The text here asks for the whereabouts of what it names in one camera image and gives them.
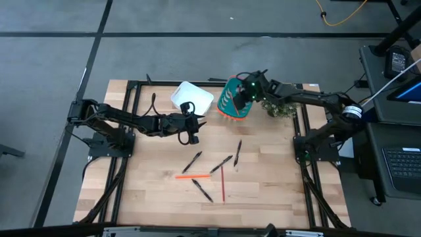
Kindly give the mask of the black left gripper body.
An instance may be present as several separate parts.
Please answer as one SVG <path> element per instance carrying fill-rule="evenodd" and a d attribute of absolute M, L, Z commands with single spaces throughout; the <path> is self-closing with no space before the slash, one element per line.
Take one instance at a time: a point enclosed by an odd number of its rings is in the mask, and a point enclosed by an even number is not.
<path fill-rule="evenodd" d="M 194 145 L 199 143 L 199 138 L 195 135 L 199 132 L 198 116 L 195 114 L 195 105 L 188 101 L 180 105 L 181 113 L 171 113 L 163 115 L 159 122 L 159 136 L 178 136 L 178 141 L 182 145 Z M 187 141 L 180 138 L 182 132 L 187 133 Z"/>

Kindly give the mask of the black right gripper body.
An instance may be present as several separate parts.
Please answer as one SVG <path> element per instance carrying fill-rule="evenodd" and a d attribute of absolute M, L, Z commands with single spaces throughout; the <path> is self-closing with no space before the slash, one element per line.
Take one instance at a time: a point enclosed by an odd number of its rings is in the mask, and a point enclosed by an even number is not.
<path fill-rule="evenodd" d="M 247 103 L 254 101 L 260 102 L 263 100 L 271 101 L 272 98 L 267 92 L 269 88 L 269 81 L 264 75 L 268 70 L 255 71 L 255 72 L 240 72 L 238 76 L 246 74 L 244 79 L 240 80 L 240 85 L 235 89 L 235 96 L 233 97 L 233 103 L 235 108 L 239 111 L 245 108 Z"/>

